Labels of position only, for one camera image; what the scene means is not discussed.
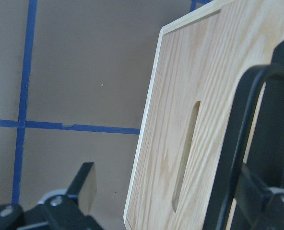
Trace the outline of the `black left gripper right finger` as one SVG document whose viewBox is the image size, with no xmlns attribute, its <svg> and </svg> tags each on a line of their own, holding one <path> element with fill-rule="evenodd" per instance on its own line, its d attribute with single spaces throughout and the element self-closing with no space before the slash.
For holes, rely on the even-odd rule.
<svg viewBox="0 0 284 230">
<path fill-rule="evenodd" d="M 284 189 L 269 187 L 243 165 L 235 200 L 251 230 L 284 230 Z"/>
</svg>

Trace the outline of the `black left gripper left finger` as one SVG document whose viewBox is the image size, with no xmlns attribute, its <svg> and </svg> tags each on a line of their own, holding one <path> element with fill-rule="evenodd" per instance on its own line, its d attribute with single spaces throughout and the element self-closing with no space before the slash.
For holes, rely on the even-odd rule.
<svg viewBox="0 0 284 230">
<path fill-rule="evenodd" d="M 67 189 L 46 193 L 39 201 L 44 221 L 39 230 L 95 230 L 96 220 L 89 215 L 96 195 L 95 164 L 85 162 Z"/>
</svg>

